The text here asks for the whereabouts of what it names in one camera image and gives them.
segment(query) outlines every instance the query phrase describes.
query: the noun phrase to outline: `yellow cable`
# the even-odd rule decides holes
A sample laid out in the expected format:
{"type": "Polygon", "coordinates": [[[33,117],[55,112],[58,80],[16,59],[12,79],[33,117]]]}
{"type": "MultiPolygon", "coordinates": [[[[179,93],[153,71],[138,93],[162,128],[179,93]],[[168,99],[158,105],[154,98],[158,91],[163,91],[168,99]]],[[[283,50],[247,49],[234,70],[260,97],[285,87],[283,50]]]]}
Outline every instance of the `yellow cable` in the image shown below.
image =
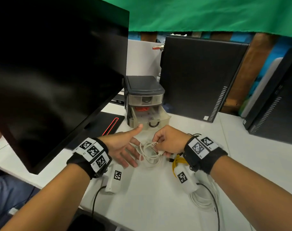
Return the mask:
{"type": "Polygon", "coordinates": [[[173,174],[174,174],[175,177],[176,177],[176,175],[174,173],[174,169],[175,169],[175,167],[177,166],[178,163],[188,164],[187,161],[183,157],[180,157],[180,155],[177,154],[176,158],[174,159],[174,162],[172,164],[173,174]]]}

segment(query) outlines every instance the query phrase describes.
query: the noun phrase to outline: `wrist strap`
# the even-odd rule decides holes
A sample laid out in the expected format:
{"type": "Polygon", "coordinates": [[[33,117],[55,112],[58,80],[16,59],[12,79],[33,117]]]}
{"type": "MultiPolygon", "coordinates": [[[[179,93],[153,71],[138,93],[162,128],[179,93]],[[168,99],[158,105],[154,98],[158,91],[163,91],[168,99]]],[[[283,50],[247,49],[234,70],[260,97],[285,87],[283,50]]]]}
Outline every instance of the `wrist strap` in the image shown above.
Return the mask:
{"type": "Polygon", "coordinates": [[[108,155],[108,148],[97,138],[87,138],[73,152],[73,156],[67,161],[67,164],[78,164],[90,177],[93,175],[91,179],[101,177],[112,161],[108,155]],[[92,174],[89,173],[89,168],[93,170],[92,174]]]}
{"type": "Polygon", "coordinates": [[[214,163],[223,155],[228,155],[217,143],[206,136],[193,136],[184,147],[183,157],[193,171],[202,170],[210,174],[214,163]]]}

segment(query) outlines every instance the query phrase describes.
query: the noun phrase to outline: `hand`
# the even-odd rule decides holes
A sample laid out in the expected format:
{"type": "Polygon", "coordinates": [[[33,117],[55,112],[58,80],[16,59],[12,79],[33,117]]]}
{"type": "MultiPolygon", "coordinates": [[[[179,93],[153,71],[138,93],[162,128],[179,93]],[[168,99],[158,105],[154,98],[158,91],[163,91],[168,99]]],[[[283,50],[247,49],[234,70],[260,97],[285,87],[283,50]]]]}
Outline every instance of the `hand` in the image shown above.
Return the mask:
{"type": "Polygon", "coordinates": [[[165,151],[164,155],[170,157],[172,153],[179,154],[183,152],[191,137],[191,135],[167,125],[155,133],[152,141],[158,142],[154,147],[155,150],[165,151]]]}
{"type": "Polygon", "coordinates": [[[143,124],[139,124],[139,126],[133,130],[127,132],[119,132],[113,135],[100,136],[98,137],[98,139],[105,143],[109,150],[108,154],[115,161],[117,161],[117,163],[122,165],[124,168],[129,166],[128,163],[133,167],[137,167],[138,165],[136,161],[126,151],[126,149],[130,151],[136,159],[140,158],[140,154],[130,143],[133,143],[134,145],[140,145],[140,142],[133,136],[136,136],[138,133],[140,133],[142,131],[142,128],[143,124]]]}

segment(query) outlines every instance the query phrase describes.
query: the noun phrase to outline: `monitor stand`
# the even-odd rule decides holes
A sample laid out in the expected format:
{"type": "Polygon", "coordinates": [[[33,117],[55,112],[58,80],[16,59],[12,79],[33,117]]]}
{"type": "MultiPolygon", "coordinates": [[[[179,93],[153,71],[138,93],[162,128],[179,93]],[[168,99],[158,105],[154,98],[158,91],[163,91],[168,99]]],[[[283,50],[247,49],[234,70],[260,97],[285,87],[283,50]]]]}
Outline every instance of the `monitor stand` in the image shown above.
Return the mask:
{"type": "Polygon", "coordinates": [[[65,148],[73,150],[86,138],[114,134],[124,119],[121,115],[100,112],[65,148]]]}

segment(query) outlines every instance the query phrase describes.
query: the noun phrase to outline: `black lid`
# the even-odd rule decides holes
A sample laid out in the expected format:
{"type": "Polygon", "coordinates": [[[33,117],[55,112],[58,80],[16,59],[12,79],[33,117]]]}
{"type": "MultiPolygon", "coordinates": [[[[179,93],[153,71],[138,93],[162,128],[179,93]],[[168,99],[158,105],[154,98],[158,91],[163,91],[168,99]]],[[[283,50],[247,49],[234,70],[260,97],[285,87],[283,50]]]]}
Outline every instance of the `black lid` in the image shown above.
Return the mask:
{"type": "Polygon", "coordinates": [[[153,76],[125,76],[129,95],[162,95],[165,90],[153,76]]]}

